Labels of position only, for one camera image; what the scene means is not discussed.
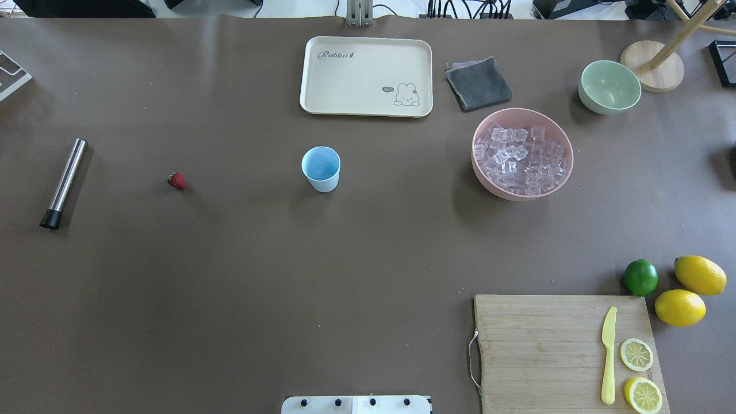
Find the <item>wooden rod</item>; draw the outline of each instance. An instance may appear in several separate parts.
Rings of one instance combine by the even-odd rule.
[[[687,17],[685,12],[675,2],[675,0],[667,0],[667,4],[670,5],[670,7],[672,8],[672,10],[675,11],[675,13],[677,13],[677,16],[680,17],[680,20],[682,21],[690,20],[690,18]],[[736,30],[721,29],[720,27],[700,26],[698,30],[703,30],[704,32],[718,33],[719,35],[736,36]]]
[[[685,25],[682,27],[682,29],[675,35],[675,37],[669,41],[665,47],[662,48],[662,50],[659,51],[656,55],[654,55],[651,60],[645,65],[646,71],[653,71],[654,69],[659,68],[659,65],[662,65],[662,63],[667,60],[670,55],[672,55],[677,48],[682,45],[683,42],[687,40],[693,33],[705,22],[708,20],[708,18],[718,11],[719,8],[725,3],[726,0],[708,0],[705,4],[703,4],[703,7],[698,10],[697,13],[691,18],[690,20],[685,22]]]

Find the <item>blue cup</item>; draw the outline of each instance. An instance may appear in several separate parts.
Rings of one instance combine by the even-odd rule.
[[[302,172],[318,192],[331,192],[340,178],[340,156],[329,147],[315,147],[302,157]]]

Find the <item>green lime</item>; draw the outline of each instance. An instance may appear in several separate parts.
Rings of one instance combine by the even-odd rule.
[[[637,296],[647,296],[657,288],[657,269],[645,259],[629,263],[623,273],[623,283]]]

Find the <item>lemon slice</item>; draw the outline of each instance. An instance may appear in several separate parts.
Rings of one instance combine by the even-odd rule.
[[[655,414],[662,408],[662,393],[652,381],[641,376],[629,378],[623,385],[623,395],[639,414]]]
[[[646,342],[637,338],[629,338],[621,344],[621,359],[632,370],[643,372],[651,368],[654,353]]]

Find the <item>wooden cutting board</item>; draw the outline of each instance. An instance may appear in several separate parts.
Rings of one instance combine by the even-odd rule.
[[[616,399],[601,401],[606,349],[603,321],[616,306],[614,372]],[[662,391],[669,414],[657,347],[644,298],[633,296],[477,295],[475,323],[481,350],[484,414],[635,414],[623,397],[633,376]],[[619,356],[624,340],[639,338],[654,352],[646,372],[627,368]]]

